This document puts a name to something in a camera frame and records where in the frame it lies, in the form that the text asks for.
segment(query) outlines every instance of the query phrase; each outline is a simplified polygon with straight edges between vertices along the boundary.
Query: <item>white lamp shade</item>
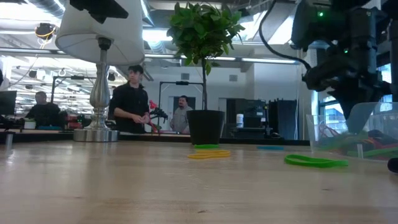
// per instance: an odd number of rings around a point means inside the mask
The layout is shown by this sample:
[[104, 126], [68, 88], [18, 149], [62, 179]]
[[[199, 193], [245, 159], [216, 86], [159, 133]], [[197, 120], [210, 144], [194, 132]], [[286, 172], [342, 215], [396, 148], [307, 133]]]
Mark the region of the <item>white lamp shade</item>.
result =
[[128, 13], [127, 19], [107, 18], [104, 24], [95, 21], [87, 10], [79, 11], [67, 1], [55, 44], [75, 58], [100, 62], [98, 37], [112, 40], [108, 50], [109, 65], [136, 65], [144, 61], [141, 2], [116, 0]]

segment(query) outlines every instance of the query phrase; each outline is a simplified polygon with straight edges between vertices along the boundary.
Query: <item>plant stem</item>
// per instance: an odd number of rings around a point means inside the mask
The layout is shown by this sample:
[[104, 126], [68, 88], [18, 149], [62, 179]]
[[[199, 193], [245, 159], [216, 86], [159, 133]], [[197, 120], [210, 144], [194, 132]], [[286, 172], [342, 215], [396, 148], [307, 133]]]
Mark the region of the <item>plant stem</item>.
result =
[[205, 110], [207, 110], [207, 84], [206, 84], [206, 59], [201, 59], [201, 70], [203, 75], [203, 100], [205, 101]]

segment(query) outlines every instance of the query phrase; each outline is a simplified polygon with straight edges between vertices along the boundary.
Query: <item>green rubber band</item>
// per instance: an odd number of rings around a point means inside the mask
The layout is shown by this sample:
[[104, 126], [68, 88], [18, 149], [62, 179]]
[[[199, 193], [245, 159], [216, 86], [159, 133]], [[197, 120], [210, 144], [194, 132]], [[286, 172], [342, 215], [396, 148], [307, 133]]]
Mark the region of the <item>green rubber band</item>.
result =
[[216, 144], [194, 145], [195, 149], [219, 149], [220, 146]]
[[301, 155], [287, 155], [285, 162], [291, 165], [330, 168], [330, 167], [344, 167], [348, 166], [348, 161], [337, 161], [332, 159], [312, 158]]

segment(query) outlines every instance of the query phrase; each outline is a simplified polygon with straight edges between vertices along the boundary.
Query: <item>lamp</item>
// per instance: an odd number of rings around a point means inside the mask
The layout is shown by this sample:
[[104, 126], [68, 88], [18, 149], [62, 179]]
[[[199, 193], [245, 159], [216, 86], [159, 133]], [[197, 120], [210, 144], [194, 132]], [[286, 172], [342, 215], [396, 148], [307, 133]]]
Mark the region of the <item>lamp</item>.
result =
[[65, 53], [96, 64], [97, 79], [90, 94], [94, 107], [91, 124], [75, 130], [75, 141], [109, 142], [118, 140], [118, 132], [105, 125], [105, 109], [110, 92], [107, 75], [110, 65], [137, 65], [144, 61], [140, 1], [115, 0], [128, 12], [127, 19], [109, 17], [97, 22], [88, 11], [79, 11], [68, 3], [55, 40]]

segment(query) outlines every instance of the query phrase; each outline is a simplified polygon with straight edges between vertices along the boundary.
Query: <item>gray shirt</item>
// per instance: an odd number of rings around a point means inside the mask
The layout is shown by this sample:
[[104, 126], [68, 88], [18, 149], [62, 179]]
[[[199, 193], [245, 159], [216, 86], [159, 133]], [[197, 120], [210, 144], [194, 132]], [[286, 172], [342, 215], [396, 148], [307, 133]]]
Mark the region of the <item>gray shirt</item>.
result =
[[183, 109], [177, 108], [174, 111], [173, 119], [171, 121], [173, 131], [181, 133], [188, 127], [187, 111], [191, 110], [191, 107], [186, 106]]

